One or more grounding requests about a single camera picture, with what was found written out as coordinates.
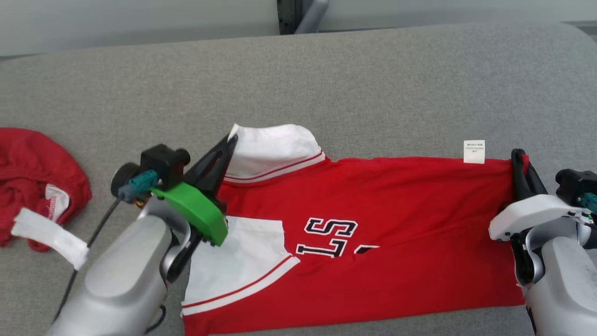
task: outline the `white tag on red fabric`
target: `white tag on red fabric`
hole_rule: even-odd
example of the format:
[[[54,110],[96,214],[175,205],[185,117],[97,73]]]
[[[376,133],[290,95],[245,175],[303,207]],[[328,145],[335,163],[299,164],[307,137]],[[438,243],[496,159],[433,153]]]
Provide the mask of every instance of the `white tag on red fabric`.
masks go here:
[[[485,140],[464,141],[464,163],[485,163]]]
[[[22,208],[14,218],[11,234],[36,240],[55,249],[73,264],[75,270],[79,270],[87,261],[89,251],[87,243],[55,222],[27,208]]]

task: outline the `folded red garment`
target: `folded red garment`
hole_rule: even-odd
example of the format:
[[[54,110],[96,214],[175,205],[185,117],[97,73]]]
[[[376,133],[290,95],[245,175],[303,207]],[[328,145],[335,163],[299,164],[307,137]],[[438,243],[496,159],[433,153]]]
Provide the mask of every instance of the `folded red garment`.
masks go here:
[[[87,176],[64,148],[40,132],[0,128],[0,246],[11,240],[22,207],[64,226],[90,199]],[[28,241],[35,251],[50,250]]]

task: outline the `teal connector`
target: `teal connector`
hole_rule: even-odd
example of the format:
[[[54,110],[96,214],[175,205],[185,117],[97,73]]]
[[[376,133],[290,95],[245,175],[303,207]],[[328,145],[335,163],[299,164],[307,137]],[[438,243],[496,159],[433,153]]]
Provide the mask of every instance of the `teal connector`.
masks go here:
[[[134,189],[135,194],[150,191],[158,185],[158,173],[154,170],[148,170],[132,178],[128,181],[128,184]]]
[[[597,195],[592,193],[586,193],[583,195],[579,203],[583,207],[591,210],[592,212],[597,212]]]

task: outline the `red garment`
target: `red garment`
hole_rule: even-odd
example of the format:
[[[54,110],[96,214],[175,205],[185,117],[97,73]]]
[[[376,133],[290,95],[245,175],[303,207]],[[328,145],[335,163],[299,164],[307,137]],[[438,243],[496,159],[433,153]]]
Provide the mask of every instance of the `red garment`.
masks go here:
[[[512,198],[509,160],[322,160],[267,179],[226,178],[219,196],[234,217],[221,248],[193,255],[185,335],[524,303],[509,244],[488,234]],[[305,160],[295,162],[282,170]]]
[[[22,207],[64,226],[90,199],[85,173],[64,148],[39,132],[0,128],[0,246],[11,240]],[[57,207],[61,201],[67,205]],[[50,250],[28,241],[35,251]]]

